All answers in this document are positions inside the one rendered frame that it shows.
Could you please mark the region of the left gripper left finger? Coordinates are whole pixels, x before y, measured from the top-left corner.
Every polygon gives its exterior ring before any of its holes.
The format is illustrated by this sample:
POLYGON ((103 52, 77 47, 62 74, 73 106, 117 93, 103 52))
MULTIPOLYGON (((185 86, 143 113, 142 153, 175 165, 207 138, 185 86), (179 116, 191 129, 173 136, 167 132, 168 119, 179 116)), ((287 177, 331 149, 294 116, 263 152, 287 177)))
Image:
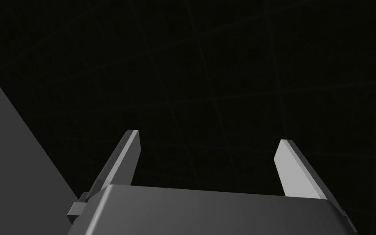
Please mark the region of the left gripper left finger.
POLYGON ((90 188, 85 201, 108 185, 131 185, 140 153, 139 131, 127 130, 90 188))

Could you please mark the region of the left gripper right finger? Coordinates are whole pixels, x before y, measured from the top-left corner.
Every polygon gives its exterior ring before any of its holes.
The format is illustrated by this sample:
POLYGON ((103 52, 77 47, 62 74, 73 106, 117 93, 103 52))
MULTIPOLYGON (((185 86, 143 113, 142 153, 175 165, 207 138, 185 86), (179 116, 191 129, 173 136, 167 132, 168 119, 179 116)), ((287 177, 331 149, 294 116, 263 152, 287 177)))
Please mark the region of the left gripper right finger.
POLYGON ((292 140, 280 140, 274 163, 285 196, 327 200, 340 213, 344 213, 331 191, 292 140))

